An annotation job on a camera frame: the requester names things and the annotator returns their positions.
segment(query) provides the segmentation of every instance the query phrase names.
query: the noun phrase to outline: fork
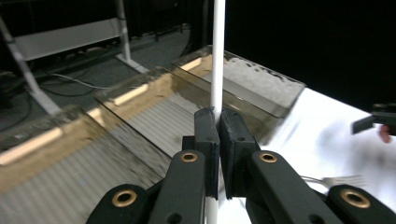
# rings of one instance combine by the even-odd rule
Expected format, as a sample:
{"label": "fork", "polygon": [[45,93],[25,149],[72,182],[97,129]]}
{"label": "fork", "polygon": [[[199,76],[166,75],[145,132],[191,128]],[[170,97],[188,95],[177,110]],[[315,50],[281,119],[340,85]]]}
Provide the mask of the fork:
{"label": "fork", "polygon": [[301,178],[306,182],[318,183],[328,189],[336,185],[343,184],[351,185],[354,187],[363,187],[365,185],[364,179],[361,177],[361,175],[324,177],[321,179],[315,179],[313,177],[301,175]]}

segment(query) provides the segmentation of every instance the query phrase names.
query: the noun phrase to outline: brass screw hole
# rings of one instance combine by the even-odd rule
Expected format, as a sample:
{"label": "brass screw hole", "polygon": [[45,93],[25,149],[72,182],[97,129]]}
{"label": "brass screw hole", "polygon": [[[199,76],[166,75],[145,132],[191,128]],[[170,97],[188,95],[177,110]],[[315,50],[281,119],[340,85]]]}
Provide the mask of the brass screw hole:
{"label": "brass screw hole", "polygon": [[260,155],[260,159],[262,159],[262,161],[265,161],[265,162],[276,162],[277,161],[277,157],[270,153],[262,153]]}
{"label": "brass screw hole", "polygon": [[181,155],[181,160],[184,162],[193,162],[193,161],[196,161],[197,159],[198,159],[198,156],[191,152]]}
{"label": "brass screw hole", "polygon": [[352,190],[352,189],[344,189],[341,191],[341,197],[349,204],[359,207],[359,208],[368,208],[370,207],[370,201],[364,197],[361,193]]}
{"label": "brass screw hole", "polygon": [[116,207],[126,207],[132,204],[137,198],[137,194],[131,189],[118,191],[113,197],[113,204]]}

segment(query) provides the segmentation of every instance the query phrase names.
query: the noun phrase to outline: black tool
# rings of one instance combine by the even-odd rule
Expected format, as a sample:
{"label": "black tool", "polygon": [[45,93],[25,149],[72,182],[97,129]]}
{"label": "black tool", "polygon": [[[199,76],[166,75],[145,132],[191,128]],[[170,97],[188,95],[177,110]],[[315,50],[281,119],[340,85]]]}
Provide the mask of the black tool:
{"label": "black tool", "polygon": [[396,135],[396,104],[373,105],[372,116],[355,121],[352,124],[352,133],[360,133],[374,128],[375,123],[387,125],[389,134]]}

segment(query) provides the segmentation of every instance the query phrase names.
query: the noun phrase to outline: white pole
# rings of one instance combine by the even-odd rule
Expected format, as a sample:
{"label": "white pole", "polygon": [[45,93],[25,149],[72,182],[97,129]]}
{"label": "white pole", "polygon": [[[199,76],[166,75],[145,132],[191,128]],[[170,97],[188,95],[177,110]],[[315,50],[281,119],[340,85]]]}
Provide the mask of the white pole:
{"label": "white pole", "polygon": [[[212,85],[210,105],[213,107],[216,126],[222,109],[222,86],[223,86],[223,62],[224,62],[224,23],[225,23],[225,0],[215,0],[215,13],[213,23],[213,62],[212,62]],[[206,223],[218,223],[219,202],[213,198],[206,199]]]}
{"label": "white pole", "polygon": [[120,39],[122,45],[122,55],[126,62],[131,61],[131,52],[129,46],[128,26],[125,17],[125,8],[123,0],[116,0],[117,19],[119,21]]}
{"label": "white pole", "polygon": [[223,62],[224,62],[224,21],[225,0],[215,1],[213,24],[213,63],[211,106],[214,107],[215,121],[219,125],[222,108]]}
{"label": "white pole", "polygon": [[12,54],[15,62],[21,69],[26,82],[28,83],[32,92],[37,93],[40,92],[40,88],[38,87],[37,82],[35,81],[35,77],[33,76],[32,72],[30,71],[29,66],[27,65],[26,61],[23,59],[22,54],[18,51],[17,46],[15,44],[15,40],[12,37],[11,33],[9,32],[6,24],[3,21],[3,18],[0,16],[0,32],[3,34],[3,38],[6,41],[6,44],[9,48],[9,51]]}

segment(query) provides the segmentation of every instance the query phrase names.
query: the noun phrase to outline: white tabletop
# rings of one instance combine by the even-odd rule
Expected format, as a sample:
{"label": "white tabletop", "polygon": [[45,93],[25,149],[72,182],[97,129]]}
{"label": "white tabletop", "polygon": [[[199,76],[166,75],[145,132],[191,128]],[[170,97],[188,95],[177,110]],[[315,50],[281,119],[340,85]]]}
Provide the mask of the white tabletop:
{"label": "white tabletop", "polygon": [[[361,188],[396,211],[396,139],[383,143],[377,127],[351,134],[351,124],[368,116],[367,112],[305,89],[273,139],[262,149],[282,155],[300,175],[361,175],[365,181]],[[246,212],[238,210],[240,204],[238,200],[224,203],[219,210],[219,223],[249,223]]]}

